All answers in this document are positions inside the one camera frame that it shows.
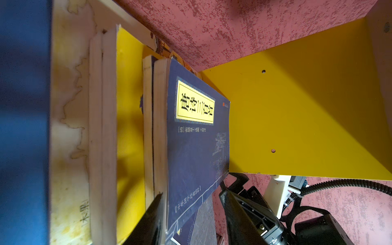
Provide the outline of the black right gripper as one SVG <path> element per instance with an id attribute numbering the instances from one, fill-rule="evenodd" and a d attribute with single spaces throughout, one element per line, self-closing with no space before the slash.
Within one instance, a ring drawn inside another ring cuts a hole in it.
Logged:
<path id="1" fill-rule="evenodd" d="M 254 202 L 264 201 L 267 204 L 256 187 L 244 189 L 244 184 L 249 179 L 246 175 L 233 173 L 232 176 L 236 180 L 228 187 L 228 190 Z M 329 211 L 301 206 L 299 203 L 302 196 L 320 190 L 346 186 L 355 186 L 355 180 L 334 180 L 301 189 L 299 194 L 295 194 L 293 200 L 295 205 L 292 211 L 281 218 L 276 217 L 275 245 L 351 245 L 352 241 Z"/>

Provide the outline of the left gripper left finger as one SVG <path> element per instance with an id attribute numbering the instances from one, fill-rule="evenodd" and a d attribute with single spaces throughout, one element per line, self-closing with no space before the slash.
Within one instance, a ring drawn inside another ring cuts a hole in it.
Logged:
<path id="1" fill-rule="evenodd" d="M 160 245 L 164 233 L 163 194 L 158 194 L 123 245 Z"/>

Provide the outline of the dark blue book top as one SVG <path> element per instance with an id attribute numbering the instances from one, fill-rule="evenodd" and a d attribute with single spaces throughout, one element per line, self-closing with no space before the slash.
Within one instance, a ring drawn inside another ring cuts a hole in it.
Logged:
<path id="1" fill-rule="evenodd" d="M 229 172 L 230 101 L 175 59 L 155 61 L 152 85 L 154 193 L 169 241 Z"/>

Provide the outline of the dark blue book bottom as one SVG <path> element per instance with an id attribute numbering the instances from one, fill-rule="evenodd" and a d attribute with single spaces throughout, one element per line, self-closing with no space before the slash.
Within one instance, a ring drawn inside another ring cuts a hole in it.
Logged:
<path id="1" fill-rule="evenodd" d="M 167 245 L 217 245 L 213 201 L 210 196 Z"/>

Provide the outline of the dark blue book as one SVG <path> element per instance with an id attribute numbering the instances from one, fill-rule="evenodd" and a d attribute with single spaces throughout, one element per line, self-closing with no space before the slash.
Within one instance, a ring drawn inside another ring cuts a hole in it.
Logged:
<path id="1" fill-rule="evenodd" d="M 143 59 L 143 117 L 144 117 L 144 167 L 146 209 L 154 196 L 153 160 L 153 74 L 156 57 L 149 55 Z"/>
<path id="2" fill-rule="evenodd" d="M 169 241 L 229 172 L 230 101 L 175 59 L 155 61 L 152 85 L 154 193 Z"/>
<path id="3" fill-rule="evenodd" d="M 167 245 L 217 245 L 213 201 L 210 196 Z"/>

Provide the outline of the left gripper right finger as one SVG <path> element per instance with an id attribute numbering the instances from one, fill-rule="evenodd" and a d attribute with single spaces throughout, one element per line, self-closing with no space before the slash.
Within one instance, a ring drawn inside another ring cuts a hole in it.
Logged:
<path id="1" fill-rule="evenodd" d="M 228 244 L 274 245 L 276 216 L 267 204 L 254 202 L 226 189 L 219 194 L 224 208 Z"/>

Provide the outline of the yellow cartoon book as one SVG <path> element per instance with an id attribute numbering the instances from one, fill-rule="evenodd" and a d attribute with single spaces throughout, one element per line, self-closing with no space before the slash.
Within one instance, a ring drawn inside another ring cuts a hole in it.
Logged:
<path id="1" fill-rule="evenodd" d="M 151 51 L 122 26 L 103 35 L 104 163 L 114 177 L 116 244 L 122 245 L 146 210 L 143 58 Z"/>

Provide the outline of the illustrated history book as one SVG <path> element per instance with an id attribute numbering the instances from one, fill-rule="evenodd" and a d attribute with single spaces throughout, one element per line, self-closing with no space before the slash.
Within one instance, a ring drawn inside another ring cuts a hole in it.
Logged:
<path id="1" fill-rule="evenodd" d="M 54 1 L 50 120 L 50 244 L 91 244 L 88 182 L 89 43 L 120 24 L 158 54 L 175 52 L 115 1 Z"/>

